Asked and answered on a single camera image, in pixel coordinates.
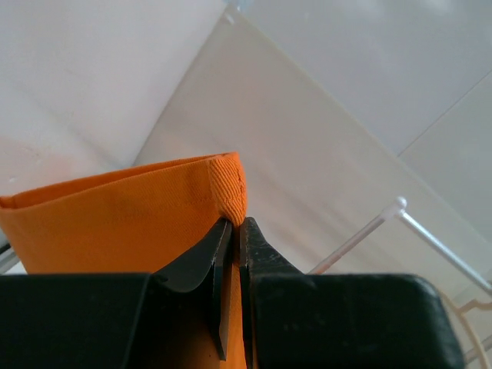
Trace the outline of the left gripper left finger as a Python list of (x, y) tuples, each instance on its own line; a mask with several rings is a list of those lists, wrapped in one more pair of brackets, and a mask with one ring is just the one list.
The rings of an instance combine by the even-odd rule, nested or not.
[(231, 222), (219, 219), (195, 246), (153, 274), (166, 290), (192, 298), (192, 304), (204, 311), (221, 361), (228, 351), (232, 233)]

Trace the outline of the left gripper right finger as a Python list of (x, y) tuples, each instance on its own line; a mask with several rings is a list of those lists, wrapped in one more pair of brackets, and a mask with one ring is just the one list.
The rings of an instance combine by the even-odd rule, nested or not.
[(239, 228), (244, 353), (248, 368), (314, 368), (308, 337), (312, 279), (265, 239), (253, 218)]

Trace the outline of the orange trousers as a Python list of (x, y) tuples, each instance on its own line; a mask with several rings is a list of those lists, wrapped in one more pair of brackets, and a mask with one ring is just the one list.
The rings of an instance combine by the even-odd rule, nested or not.
[[(243, 368), (236, 230), (247, 209), (238, 154), (180, 159), (1, 199), (26, 272), (1, 279), (3, 368)], [(153, 274), (219, 220), (233, 226), (228, 351), (204, 311)]]

